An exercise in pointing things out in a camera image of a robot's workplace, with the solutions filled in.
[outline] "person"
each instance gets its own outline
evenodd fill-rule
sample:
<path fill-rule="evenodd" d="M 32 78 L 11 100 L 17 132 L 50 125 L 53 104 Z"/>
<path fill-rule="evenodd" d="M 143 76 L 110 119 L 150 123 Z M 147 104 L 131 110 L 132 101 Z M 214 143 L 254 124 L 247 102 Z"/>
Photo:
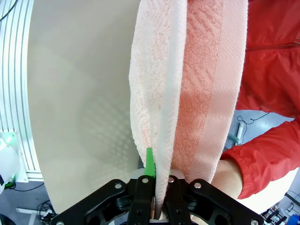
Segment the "person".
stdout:
<path fill-rule="evenodd" d="M 250 0 L 237 110 L 294 121 L 223 153 L 212 184 L 244 199 L 300 166 L 300 1 Z"/>

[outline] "pink towel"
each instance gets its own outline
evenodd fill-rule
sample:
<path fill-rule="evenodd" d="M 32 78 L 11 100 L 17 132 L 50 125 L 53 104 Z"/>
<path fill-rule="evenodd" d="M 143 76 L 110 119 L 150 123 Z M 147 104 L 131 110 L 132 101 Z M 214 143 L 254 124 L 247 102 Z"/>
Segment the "pink towel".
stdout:
<path fill-rule="evenodd" d="M 247 9 L 247 0 L 141 0 L 130 119 L 143 162 L 154 150 L 157 216 L 171 165 L 188 181 L 212 180 L 239 92 Z"/>

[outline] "jacket zipper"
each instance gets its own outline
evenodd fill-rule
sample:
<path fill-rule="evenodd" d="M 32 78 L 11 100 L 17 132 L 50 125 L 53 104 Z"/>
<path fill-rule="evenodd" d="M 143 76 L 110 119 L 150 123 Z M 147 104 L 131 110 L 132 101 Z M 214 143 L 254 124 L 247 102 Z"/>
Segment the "jacket zipper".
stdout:
<path fill-rule="evenodd" d="M 255 46 L 251 48 L 246 47 L 246 52 L 250 51 L 257 51 L 257 50 L 268 50 L 268 49 L 285 49 L 285 48 L 296 48 L 300 46 L 300 42 L 291 42 L 288 44 L 281 44 L 281 45 L 261 45 Z"/>

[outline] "metal bolt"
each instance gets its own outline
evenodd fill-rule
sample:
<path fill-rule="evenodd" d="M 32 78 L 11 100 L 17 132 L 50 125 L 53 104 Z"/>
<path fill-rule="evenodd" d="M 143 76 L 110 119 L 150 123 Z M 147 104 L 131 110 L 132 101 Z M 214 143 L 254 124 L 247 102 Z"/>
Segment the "metal bolt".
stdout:
<path fill-rule="evenodd" d="M 252 220 L 251 225 L 258 225 L 258 222 L 256 220 Z"/>
<path fill-rule="evenodd" d="M 174 182 L 174 178 L 173 178 L 173 177 L 169 177 L 168 182 L 169 182 L 169 183 L 173 183 L 173 182 Z"/>
<path fill-rule="evenodd" d="M 195 183 L 194 187 L 197 188 L 197 189 L 199 189 L 199 188 L 201 188 L 201 184 L 200 183 Z"/>
<path fill-rule="evenodd" d="M 114 186 L 116 189 L 120 189 L 121 187 L 122 187 L 122 185 L 121 184 L 116 184 L 115 186 Z"/>
<path fill-rule="evenodd" d="M 143 179 L 142 179 L 142 182 L 143 182 L 143 183 L 148 183 L 148 181 L 149 181 L 148 178 L 143 178 Z"/>

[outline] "gray floor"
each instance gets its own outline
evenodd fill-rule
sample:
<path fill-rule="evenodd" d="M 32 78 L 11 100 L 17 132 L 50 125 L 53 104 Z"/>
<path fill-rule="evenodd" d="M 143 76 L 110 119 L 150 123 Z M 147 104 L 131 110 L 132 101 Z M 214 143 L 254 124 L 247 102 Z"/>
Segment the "gray floor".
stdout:
<path fill-rule="evenodd" d="M 257 119 L 258 117 L 264 115 L 264 112 L 261 111 L 250 111 L 250 110 L 243 110 L 243 111 L 236 111 L 234 113 L 234 117 L 232 120 L 232 124 L 230 127 L 230 132 L 233 135 L 236 135 L 239 122 L 237 121 L 238 116 L 242 116 L 244 121 L 251 122 L 250 119 Z M 267 116 L 255 121 L 253 124 L 247 126 L 247 132 L 244 136 L 244 142 L 246 143 L 253 138 L 263 134 L 267 130 L 272 127 L 276 127 L 283 123 L 284 121 L 291 121 L 291 118 L 282 117 L 275 113 L 270 113 Z M 225 146 L 227 148 L 231 148 L 233 142 L 227 140 Z M 30 189 L 36 187 L 40 184 L 40 182 L 30 182 L 28 184 L 18 184 L 18 189 Z M 19 208 L 27 208 L 36 210 L 37 206 L 48 200 L 48 194 L 46 188 L 44 186 L 39 187 L 38 189 L 29 191 L 29 192 L 16 192 L 13 190 L 5 190 L 0 195 L 0 213 L 8 216 L 11 218 L 17 225 L 27 225 L 30 215 L 17 213 L 15 211 L 16 207 Z M 41 224 L 39 221 L 36 220 L 35 225 Z"/>

